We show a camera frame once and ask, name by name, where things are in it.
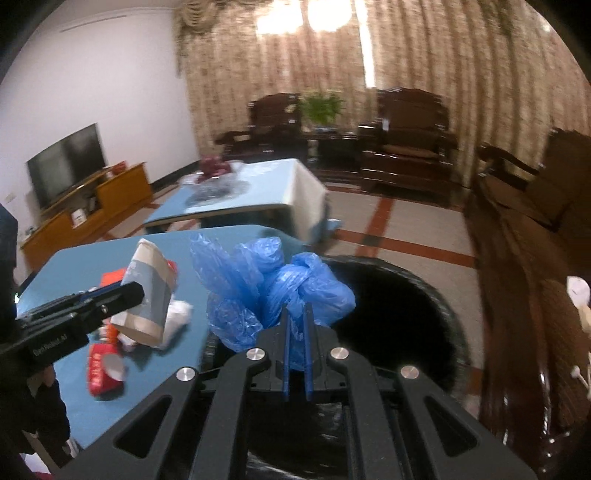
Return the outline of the blue tablecloth near table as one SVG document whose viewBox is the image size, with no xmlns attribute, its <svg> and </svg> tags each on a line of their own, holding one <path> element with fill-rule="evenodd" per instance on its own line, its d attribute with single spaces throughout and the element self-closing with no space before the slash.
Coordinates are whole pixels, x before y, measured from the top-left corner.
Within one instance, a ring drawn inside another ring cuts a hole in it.
<svg viewBox="0 0 591 480">
<path fill-rule="evenodd" d="M 259 333 L 280 318 L 280 297 L 273 291 L 287 267 L 280 238 L 259 238 L 226 252 L 197 234 L 190 253 L 209 292 L 211 332 L 235 352 L 253 347 Z M 16 428 L 64 441 L 69 423 L 58 389 L 40 387 L 32 393 L 28 378 L 86 345 L 104 319 L 138 344 L 164 346 L 173 333 L 169 310 L 176 277 L 173 263 L 141 239 L 120 282 L 64 297 L 15 320 L 13 343 L 1 352 L 1 406 Z"/>
</svg>

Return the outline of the wooden tv cabinet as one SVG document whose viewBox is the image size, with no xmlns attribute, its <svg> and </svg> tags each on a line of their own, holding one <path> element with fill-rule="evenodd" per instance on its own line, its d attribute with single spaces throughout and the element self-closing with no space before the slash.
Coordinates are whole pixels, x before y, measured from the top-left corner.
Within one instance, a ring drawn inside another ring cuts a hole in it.
<svg viewBox="0 0 591 480">
<path fill-rule="evenodd" d="M 106 167 L 41 212 L 41 223 L 21 245 L 26 265 L 38 271 L 58 251 L 93 243 L 151 203 L 142 163 L 118 174 Z"/>
</svg>

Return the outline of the black trash bin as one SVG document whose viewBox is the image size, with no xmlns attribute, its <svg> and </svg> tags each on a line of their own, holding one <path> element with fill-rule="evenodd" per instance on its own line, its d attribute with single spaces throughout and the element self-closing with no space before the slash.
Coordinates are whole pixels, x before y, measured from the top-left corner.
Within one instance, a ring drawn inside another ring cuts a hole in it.
<svg viewBox="0 0 591 480">
<path fill-rule="evenodd" d="M 378 259 L 322 260 L 352 289 L 356 308 L 329 326 L 342 375 L 335 400 L 308 400 L 304 370 L 290 395 L 262 389 L 256 346 L 235 353 L 216 337 L 205 352 L 215 389 L 190 475 L 194 479 L 460 479 L 477 445 L 454 396 L 469 355 L 442 295 Z"/>
</svg>

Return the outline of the patterned beige curtains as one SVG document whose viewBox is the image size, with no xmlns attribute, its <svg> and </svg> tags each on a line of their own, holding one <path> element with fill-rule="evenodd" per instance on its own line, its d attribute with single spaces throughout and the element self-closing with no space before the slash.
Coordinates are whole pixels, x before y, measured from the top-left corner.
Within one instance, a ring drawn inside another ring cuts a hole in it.
<svg viewBox="0 0 591 480">
<path fill-rule="evenodd" d="M 462 181 L 480 143 L 535 164 L 552 128 L 590 130 L 589 80 L 524 1 L 183 1 L 173 27 L 204 154 L 280 92 L 335 92 L 348 129 L 376 117 L 381 89 L 440 95 Z"/>
</svg>

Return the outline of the glass fruit bowl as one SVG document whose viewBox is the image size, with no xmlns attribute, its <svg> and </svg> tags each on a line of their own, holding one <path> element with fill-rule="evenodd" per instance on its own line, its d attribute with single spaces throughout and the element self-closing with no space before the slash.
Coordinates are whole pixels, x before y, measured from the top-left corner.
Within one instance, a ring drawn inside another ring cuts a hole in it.
<svg viewBox="0 0 591 480">
<path fill-rule="evenodd" d="M 249 182 L 239 178 L 239 173 L 245 163 L 230 160 L 226 163 L 228 172 L 205 178 L 202 171 L 198 171 L 181 178 L 180 185 L 189 190 L 187 204 L 208 204 L 235 198 L 249 190 Z"/>
</svg>

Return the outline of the blue tablecloth table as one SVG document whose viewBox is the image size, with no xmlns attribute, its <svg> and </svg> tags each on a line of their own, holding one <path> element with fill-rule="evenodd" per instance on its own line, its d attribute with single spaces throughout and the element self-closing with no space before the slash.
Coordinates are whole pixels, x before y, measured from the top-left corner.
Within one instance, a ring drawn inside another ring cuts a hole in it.
<svg viewBox="0 0 591 480">
<path fill-rule="evenodd" d="M 189 190 L 180 186 L 143 223 L 144 230 L 161 233 L 186 220 L 202 228 L 257 224 L 315 245 L 330 239 L 342 225 L 332 218 L 327 187 L 300 160 L 245 164 L 239 178 L 249 182 L 248 191 L 208 204 L 187 204 Z"/>
<path fill-rule="evenodd" d="M 226 252 L 197 234 L 190 253 L 209 292 L 211 332 L 235 352 L 253 347 L 259 333 L 280 318 L 280 297 L 273 291 L 287 267 L 280 238 L 259 238 Z M 1 406 L 16 428 L 64 441 L 69 423 L 58 389 L 40 387 L 32 393 L 28 378 L 86 345 L 104 319 L 138 344 L 164 346 L 173 333 L 169 310 L 176 277 L 173 263 L 141 239 L 120 282 L 64 297 L 15 320 L 13 343 L 1 352 Z"/>
</svg>

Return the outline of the dark red fruit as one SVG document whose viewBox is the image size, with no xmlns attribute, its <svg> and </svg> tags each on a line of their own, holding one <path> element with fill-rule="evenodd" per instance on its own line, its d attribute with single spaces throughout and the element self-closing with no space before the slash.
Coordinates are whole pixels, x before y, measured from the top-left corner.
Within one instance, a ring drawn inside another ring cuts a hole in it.
<svg viewBox="0 0 591 480">
<path fill-rule="evenodd" d="M 219 156 L 206 156 L 200 160 L 200 181 L 221 177 L 232 172 L 228 162 L 223 161 Z"/>
</svg>

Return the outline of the red festive paper packet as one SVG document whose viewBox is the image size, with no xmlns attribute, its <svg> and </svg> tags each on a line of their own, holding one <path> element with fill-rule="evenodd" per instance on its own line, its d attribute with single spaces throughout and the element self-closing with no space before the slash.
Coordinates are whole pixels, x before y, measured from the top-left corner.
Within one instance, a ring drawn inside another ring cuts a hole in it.
<svg viewBox="0 0 591 480">
<path fill-rule="evenodd" d="M 126 269 L 118 271 L 120 282 Z M 87 386 L 94 397 L 117 390 L 125 382 L 123 345 L 116 339 L 118 331 L 110 324 L 111 317 L 103 321 L 99 328 L 100 340 L 92 344 L 88 351 Z"/>
</svg>

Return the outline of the flat screen television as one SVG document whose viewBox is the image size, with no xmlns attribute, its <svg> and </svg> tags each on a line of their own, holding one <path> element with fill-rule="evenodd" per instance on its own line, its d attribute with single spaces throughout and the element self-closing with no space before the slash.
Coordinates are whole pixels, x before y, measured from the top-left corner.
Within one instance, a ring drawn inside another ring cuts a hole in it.
<svg viewBox="0 0 591 480">
<path fill-rule="evenodd" d="M 64 137 L 28 160 L 26 166 L 39 207 L 50 207 L 106 167 L 97 125 Z"/>
</svg>

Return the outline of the dark side table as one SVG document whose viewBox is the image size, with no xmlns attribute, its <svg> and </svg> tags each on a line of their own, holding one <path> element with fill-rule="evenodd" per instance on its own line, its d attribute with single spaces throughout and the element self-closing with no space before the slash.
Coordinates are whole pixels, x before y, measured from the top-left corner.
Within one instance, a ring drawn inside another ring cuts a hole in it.
<svg viewBox="0 0 591 480">
<path fill-rule="evenodd" d="M 312 131 L 308 141 L 307 163 L 312 169 L 359 171 L 360 139 L 353 132 Z"/>
</svg>

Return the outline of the dark wooden sofa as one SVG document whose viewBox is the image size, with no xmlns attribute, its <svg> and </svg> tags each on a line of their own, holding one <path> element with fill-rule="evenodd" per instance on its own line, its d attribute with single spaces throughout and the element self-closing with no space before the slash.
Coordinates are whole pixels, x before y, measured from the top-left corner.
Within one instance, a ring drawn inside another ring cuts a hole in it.
<svg viewBox="0 0 591 480">
<path fill-rule="evenodd" d="M 581 477 L 590 455 L 590 399 L 574 368 L 590 337 L 567 280 L 590 276 L 590 139 L 553 130 L 541 163 L 489 145 L 465 218 L 485 318 L 481 422 L 541 479 Z"/>
</svg>

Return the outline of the grey white paper cup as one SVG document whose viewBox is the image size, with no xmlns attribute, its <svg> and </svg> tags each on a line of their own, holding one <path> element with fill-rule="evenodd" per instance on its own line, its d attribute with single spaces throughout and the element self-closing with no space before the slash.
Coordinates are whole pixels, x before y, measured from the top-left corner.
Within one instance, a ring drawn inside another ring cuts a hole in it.
<svg viewBox="0 0 591 480">
<path fill-rule="evenodd" d="M 177 272 L 152 242 L 141 238 L 123 275 L 122 283 L 139 283 L 144 291 L 140 305 L 113 315 L 110 324 L 138 341 L 157 343 L 162 336 L 168 305 L 176 287 Z"/>
</svg>

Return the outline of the blue tablecloth far table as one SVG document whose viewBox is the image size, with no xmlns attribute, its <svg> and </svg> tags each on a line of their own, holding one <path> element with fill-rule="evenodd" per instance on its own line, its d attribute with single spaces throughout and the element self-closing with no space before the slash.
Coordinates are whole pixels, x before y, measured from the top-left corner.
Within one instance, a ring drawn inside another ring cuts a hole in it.
<svg viewBox="0 0 591 480">
<path fill-rule="evenodd" d="M 180 186 L 143 223 L 144 230 L 161 233 L 186 220 L 202 228 L 257 224 L 315 245 L 330 239 L 342 225 L 332 218 L 327 187 L 300 160 L 245 164 L 239 178 L 249 182 L 248 191 L 208 204 L 187 204 L 189 190 Z"/>
</svg>

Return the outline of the crumpled white tissue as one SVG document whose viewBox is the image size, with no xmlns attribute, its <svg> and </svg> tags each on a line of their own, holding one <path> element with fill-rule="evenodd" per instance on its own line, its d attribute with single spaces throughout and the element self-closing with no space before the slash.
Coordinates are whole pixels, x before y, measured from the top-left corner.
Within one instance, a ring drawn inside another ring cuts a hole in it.
<svg viewBox="0 0 591 480">
<path fill-rule="evenodd" d="M 145 345 L 158 350 L 166 350 L 171 341 L 179 334 L 179 332 L 188 325 L 190 316 L 192 314 L 192 306 L 183 301 L 172 298 L 168 305 L 165 324 L 161 339 L 154 343 L 146 343 L 145 341 L 138 341 L 135 338 L 129 337 L 122 330 L 116 334 L 116 339 L 123 345 L 123 349 L 131 351 L 136 345 Z"/>
</svg>

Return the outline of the green potted plant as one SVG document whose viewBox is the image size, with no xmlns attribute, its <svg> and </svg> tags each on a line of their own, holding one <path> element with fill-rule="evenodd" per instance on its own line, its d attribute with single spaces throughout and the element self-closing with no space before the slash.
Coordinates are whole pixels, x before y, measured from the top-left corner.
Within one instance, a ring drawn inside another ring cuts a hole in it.
<svg viewBox="0 0 591 480">
<path fill-rule="evenodd" d="M 332 127 L 337 124 L 344 101 L 338 90 L 311 90 L 300 100 L 301 112 L 308 123 L 315 127 Z"/>
</svg>

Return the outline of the red ornament on cabinet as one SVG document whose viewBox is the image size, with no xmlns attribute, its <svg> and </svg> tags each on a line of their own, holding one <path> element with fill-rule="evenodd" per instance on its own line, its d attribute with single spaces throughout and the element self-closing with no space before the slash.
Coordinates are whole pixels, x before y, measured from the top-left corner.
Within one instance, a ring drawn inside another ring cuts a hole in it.
<svg viewBox="0 0 591 480">
<path fill-rule="evenodd" d="M 116 176 L 119 175 L 121 173 L 123 173 L 125 170 L 127 169 L 127 164 L 125 161 L 121 161 L 116 163 L 115 165 L 112 166 L 111 168 L 111 173 Z"/>
</svg>

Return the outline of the blue plastic bag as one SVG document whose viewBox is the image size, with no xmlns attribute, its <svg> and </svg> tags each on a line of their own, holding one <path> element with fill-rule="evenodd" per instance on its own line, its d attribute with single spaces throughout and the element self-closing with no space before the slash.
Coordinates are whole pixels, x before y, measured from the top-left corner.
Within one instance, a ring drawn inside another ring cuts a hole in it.
<svg viewBox="0 0 591 480">
<path fill-rule="evenodd" d="M 311 305 L 315 323 L 325 327 L 356 308 L 352 289 L 335 277 L 315 253 L 284 261 L 280 238 L 240 243 L 228 252 L 202 234 L 190 241 L 193 269 L 209 292 L 206 317 L 213 335 L 239 353 L 256 346 L 259 333 L 290 318 L 290 368 L 304 370 L 304 313 Z"/>
</svg>

